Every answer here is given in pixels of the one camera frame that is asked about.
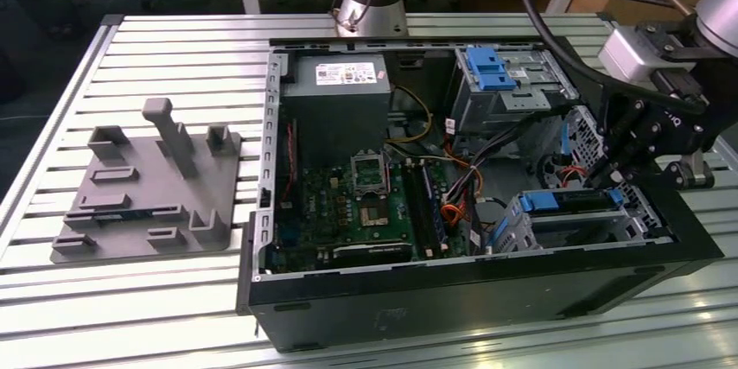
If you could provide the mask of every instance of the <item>aluminum extrusion table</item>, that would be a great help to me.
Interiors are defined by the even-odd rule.
[[[548,16],[593,67],[611,27]],[[154,134],[138,109],[166,96],[200,133],[242,137],[233,222],[248,220],[258,171],[266,40],[330,36],[324,16],[128,16],[99,27],[0,207],[0,367],[653,367],[738,363],[738,158],[705,154],[716,186],[683,194],[724,260],[603,315],[280,355],[233,313],[241,232],[212,255],[61,266],[47,256],[98,124]],[[523,15],[412,15],[412,35],[533,35]]]

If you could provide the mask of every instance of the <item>blue plastic latch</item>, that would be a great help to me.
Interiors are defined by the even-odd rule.
[[[495,233],[492,233],[492,238],[488,239],[486,246],[491,246],[499,236],[501,235],[504,229],[507,228],[507,218],[503,219],[503,221],[499,223],[499,226],[495,229]]]
[[[466,48],[465,55],[481,91],[509,91],[517,87],[515,80],[507,75],[504,62],[496,56],[495,49]]]
[[[529,212],[532,210],[532,203],[529,203],[528,196],[520,196],[520,206],[523,212]]]
[[[557,209],[557,202],[551,192],[533,192],[525,194],[523,197],[527,198],[532,206],[532,211],[553,211]]]
[[[612,198],[612,202],[617,206],[620,206],[624,203],[623,192],[620,192],[620,189],[609,189],[607,191],[607,193],[609,194],[609,197]]]

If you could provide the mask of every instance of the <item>yellow wire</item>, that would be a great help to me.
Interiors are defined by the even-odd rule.
[[[414,99],[417,104],[420,104],[420,107],[422,107],[422,110],[425,111],[425,117],[428,118],[428,120],[425,122],[425,130],[417,136],[388,138],[385,140],[388,143],[409,143],[409,142],[413,142],[414,140],[420,140],[424,136],[428,135],[429,129],[432,127],[433,115],[429,112],[428,106],[425,105],[425,103],[422,103],[422,100],[420,99],[420,97],[417,97],[414,92],[412,92],[408,88],[405,88],[402,86],[394,85],[394,88],[397,88],[398,90],[402,90],[406,93],[406,95],[409,95],[412,97],[412,99]]]

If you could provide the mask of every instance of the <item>ram slot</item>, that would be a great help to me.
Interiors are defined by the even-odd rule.
[[[420,258],[430,259],[440,252],[440,244],[432,210],[434,201],[428,198],[426,181],[421,166],[416,164],[402,166],[402,185],[417,255]]]

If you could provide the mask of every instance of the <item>power supply label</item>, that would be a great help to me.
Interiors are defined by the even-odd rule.
[[[318,64],[314,67],[314,82],[318,86],[376,84],[377,74],[373,63]]]

